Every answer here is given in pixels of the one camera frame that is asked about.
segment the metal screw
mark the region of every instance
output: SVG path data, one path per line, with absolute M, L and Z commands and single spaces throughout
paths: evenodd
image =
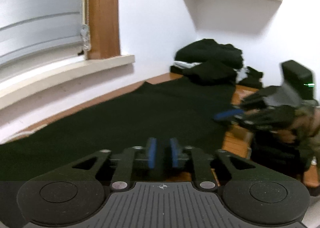
M 205 189 L 212 189 L 215 186 L 216 186 L 216 184 L 211 181 L 203 181 L 200 183 L 200 187 L 205 188 Z
M 123 182 L 123 181 L 117 181 L 117 182 L 114 182 L 112 184 L 112 187 L 114 189 L 124 189 L 128 186 L 128 184 L 126 182 Z

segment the black clothing pile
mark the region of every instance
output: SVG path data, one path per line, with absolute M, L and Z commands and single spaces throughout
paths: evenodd
M 216 84 L 221 81 L 235 83 L 236 70 L 243 68 L 242 51 L 240 49 L 231 44 L 218 44 L 213 39 L 202 39 L 185 46 L 178 50 L 174 59 L 187 63 L 201 62 L 202 64 L 192 68 L 181 69 L 174 65 L 170 67 L 170 72 L 188 76 L 199 84 Z M 201 75 L 204 80 L 199 81 L 197 76 L 194 75 Z M 246 77 L 237 84 L 261 89 L 260 79 L 262 77 L 262 72 L 247 67 Z
M 256 132 L 252 140 L 251 160 L 265 167 L 296 178 L 310 166 L 310 153 L 299 148 L 300 141 L 293 144 L 281 142 L 271 132 Z
M 242 50 L 231 44 L 218 44 L 213 39 L 202 39 L 193 42 L 176 53 L 174 58 L 177 61 L 188 63 L 207 62 L 210 59 L 220 61 L 231 68 L 240 69 L 243 67 Z

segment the ribbed rubber surface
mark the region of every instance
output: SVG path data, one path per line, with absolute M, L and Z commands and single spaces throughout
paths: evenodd
M 25 228 L 39 227 L 27 224 Z M 111 194 L 95 216 L 70 228 L 257 228 L 229 213 L 214 193 L 190 182 L 136 183 Z M 300 223 L 284 226 L 305 228 Z

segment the circular button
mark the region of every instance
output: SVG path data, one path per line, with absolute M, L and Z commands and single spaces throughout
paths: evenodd
M 53 182 L 44 186 L 41 191 L 41 197 L 50 203 L 64 203 L 76 196 L 77 187 L 69 182 Z
M 216 184 L 211 181 L 203 181 L 200 183 L 200 187 L 202 187 L 204 189 L 212 189 L 215 186 L 216 186 Z
M 128 184 L 124 181 L 117 181 L 112 184 L 114 189 L 124 189 L 128 186 Z
M 287 190 L 274 182 L 258 182 L 251 186 L 250 194 L 264 203 L 277 203 L 287 197 Z

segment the dark green rug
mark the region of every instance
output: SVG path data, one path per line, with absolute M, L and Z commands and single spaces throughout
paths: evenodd
M 232 84 L 201 86 L 186 77 L 157 85 L 144 83 L 30 137 L 1 145 L 0 220 L 10 228 L 24 224 L 15 202 L 23 181 L 101 149 L 120 153 L 145 146 L 149 137 L 175 137 L 181 145 L 213 153 L 221 148 L 226 128 L 211 118 L 230 109 L 234 91 Z

